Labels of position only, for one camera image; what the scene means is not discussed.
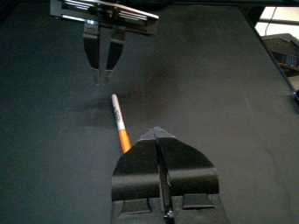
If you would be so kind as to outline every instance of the black mat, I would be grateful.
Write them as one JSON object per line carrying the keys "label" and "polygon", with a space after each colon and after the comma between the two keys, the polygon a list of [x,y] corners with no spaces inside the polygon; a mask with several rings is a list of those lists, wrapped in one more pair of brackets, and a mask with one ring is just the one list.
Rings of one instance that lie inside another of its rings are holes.
{"label": "black mat", "polygon": [[18,4],[1,24],[0,223],[108,223],[111,93],[133,143],[160,126],[209,158],[232,224],[297,223],[299,115],[257,36],[235,8],[157,13],[157,35],[127,34],[104,87],[82,24],[52,18],[46,3]]}

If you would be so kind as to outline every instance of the cable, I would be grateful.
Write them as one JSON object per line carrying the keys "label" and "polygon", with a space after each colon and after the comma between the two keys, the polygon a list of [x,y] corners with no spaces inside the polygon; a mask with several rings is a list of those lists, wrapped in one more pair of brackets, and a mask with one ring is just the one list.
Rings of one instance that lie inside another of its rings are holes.
{"label": "cable", "polygon": [[269,18],[269,21],[268,21],[267,26],[265,26],[265,35],[267,35],[267,28],[268,28],[268,26],[269,26],[269,24],[271,24],[271,22],[273,20],[275,14],[276,14],[276,7],[275,7],[275,10],[273,10],[273,13],[272,13],[272,17]]}

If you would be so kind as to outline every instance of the marker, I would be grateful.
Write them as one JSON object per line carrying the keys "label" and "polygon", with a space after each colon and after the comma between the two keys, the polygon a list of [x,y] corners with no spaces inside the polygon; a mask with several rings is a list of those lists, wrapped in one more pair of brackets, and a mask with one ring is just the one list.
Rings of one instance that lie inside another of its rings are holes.
{"label": "marker", "polygon": [[125,128],[121,111],[119,107],[117,96],[112,94],[111,98],[112,98],[112,105],[113,105],[113,110],[116,115],[116,127],[117,127],[120,145],[121,145],[123,152],[127,153],[131,149],[131,141],[127,134],[127,128]]}

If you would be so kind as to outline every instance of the white marker barrel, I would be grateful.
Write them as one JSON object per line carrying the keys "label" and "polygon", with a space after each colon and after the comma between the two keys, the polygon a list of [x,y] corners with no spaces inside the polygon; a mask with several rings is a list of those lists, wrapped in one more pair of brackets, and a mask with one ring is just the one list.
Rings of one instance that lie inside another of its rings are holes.
{"label": "white marker barrel", "polygon": [[124,130],[125,129],[125,124],[121,116],[121,110],[119,107],[119,102],[117,102],[117,96],[112,94],[112,105],[113,105],[113,110],[115,110],[115,115],[116,115],[116,127],[117,130]]}

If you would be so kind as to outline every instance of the orange marker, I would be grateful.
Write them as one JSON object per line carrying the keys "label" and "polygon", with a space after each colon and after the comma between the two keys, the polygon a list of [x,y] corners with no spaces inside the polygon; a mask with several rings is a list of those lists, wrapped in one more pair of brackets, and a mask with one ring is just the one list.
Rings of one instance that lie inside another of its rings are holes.
{"label": "orange marker", "polygon": [[121,111],[120,111],[120,107],[117,103],[117,96],[112,94],[111,98],[112,98],[113,110],[116,115],[116,127],[117,127],[120,145],[121,145],[123,152],[127,153],[131,149],[131,141],[127,134],[127,128],[125,128]]}

